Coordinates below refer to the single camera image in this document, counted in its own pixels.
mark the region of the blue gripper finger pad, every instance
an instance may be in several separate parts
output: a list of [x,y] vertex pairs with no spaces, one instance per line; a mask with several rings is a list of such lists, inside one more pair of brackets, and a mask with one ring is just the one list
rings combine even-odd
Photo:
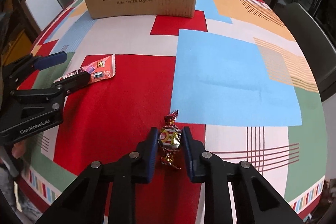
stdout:
[[34,63],[34,68],[37,70],[44,70],[59,64],[64,63],[68,58],[65,52],[58,52],[45,57],[40,57]]
[[154,176],[156,152],[158,150],[158,137],[159,137],[158,129],[152,127],[149,136],[145,141],[146,147],[144,150],[144,154],[142,156],[142,160],[145,162],[146,165],[146,177],[148,183],[151,182]]
[[184,149],[184,161],[185,168],[187,170],[187,175],[190,181],[194,180],[194,168],[193,168],[193,157],[190,149],[190,142],[192,141],[192,136],[189,127],[184,127],[181,134],[182,147]]

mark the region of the light blue tablecloth patch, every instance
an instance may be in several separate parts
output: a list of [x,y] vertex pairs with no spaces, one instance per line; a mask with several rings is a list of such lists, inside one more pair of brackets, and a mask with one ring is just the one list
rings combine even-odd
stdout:
[[196,0],[196,10],[204,11],[204,16],[207,19],[218,20],[232,24],[231,18],[221,16],[218,13],[217,7],[213,0]]
[[193,30],[179,31],[175,109],[185,123],[302,125],[294,87],[269,79],[255,44]]
[[80,18],[69,28],[66,34],[57,41],[50,54],[61,51],[76,52],[77,47],[95,22],[96,19],[92,19],[88,11],[84,12],[83,15],[81,15]]
[[55,32],[58,31],[58,29],[67,21],[67,19],[70,17],[71,13],[74,10],[71,10],[66,16],[65,18],[56,26],[56,28],[51,32],[51,34],[46,38],[46,40],[43,42],[43,44],[49,43],[51,42],[51,38],[53,37],[53,35],[55,34]]

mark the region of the candy wrapper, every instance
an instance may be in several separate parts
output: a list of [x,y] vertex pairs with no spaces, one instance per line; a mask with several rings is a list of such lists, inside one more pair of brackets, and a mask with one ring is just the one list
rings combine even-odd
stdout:
[[181,130],[174,124],[179,110],[165,116],[165,126],[160,129],[159,144],[163,149],[164,155],[161,163],[170,165],[176,169],[181,169],[174,163],[174,154],[181,148]]
[[58,78],[54,81],[60,81],[65,78],[68,78],[72,75],[76,75],[80,72],[87,71],[91,75],[91,79],[88,84],[98,82],[100,80],[109,79],[116,74],[116,62],[115,56],[110,55],[98,61],[95,61],[88,66],[81,67],[80,69],[74,70],[66,75],[63,75],[61,78]]

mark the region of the tablecloth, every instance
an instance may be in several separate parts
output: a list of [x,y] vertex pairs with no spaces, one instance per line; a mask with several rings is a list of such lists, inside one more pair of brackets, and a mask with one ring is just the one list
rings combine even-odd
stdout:
[[[68,96],[63,124],[28,144],[22,187],[38,207],[92,161],[133,151],[175,109],[178,126],[190,126],[223,160],[251,162],[300,217],[318,203],[327,153],[318,88],[295,39],[262,0],[197,0],[191,19],[97,20],[75,0],[32,49],[60,51],[65,63],[35,72],[20,88],[48,88],[111,54],[116,75]],[[181,157],[182,170],[157,163],[152,183],[137,185],[137,223],[203,223],[204,186],[188,181]]]

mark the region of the striped pattern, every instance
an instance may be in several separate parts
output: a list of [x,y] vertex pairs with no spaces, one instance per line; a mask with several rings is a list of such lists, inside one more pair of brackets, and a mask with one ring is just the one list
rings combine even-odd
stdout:
[[49,149],[49,138],[45,137],[42,133],[39,133],[37,135],[35,135],[32,138],[32,141],[39,147],[41,147],[42,150],[44,150],[45,152],[48,152]]
[[50,54],[60,52],[66,47],[65,52],[76,52],[77,47],[82,42],[83,38],[89,32],[91,27],[96,22],[92,19],[89,12],[86,11],[61,37],[56,43],[55,47],[51,50]]
[[257,0],[240,0],[246,10],[255,16],[273,22],[276,25],[286,28],[277,15],[265,4]]
[[51,184],[42,180],[42,177],[24,161],[24,169],[21,173],[24,180],[32,187],[32,189],[49,205],[61,194]]
[[171,145],[171,140],[176,130],[168,127],[163,128],[164,130],[160,131],[160,140],[163,142],[164,146]]
[[299,143],[265,148],[265,129],[267,130],[267,127],[246,127],[245,151],[212,151],[212,153],[217,154],[222,160],[234,163],[247,160],[262,175],[266,171],[299,161]]
[[307,91],[319,92],[304,57],[255,37],[254,41],[263,57],[270,79]]
[[312,189],[301,195],[295,202],[290,203],[290,206],[296,213],[307,207],[316,197],[318,197],[323,189],[324,180],[318,182]]

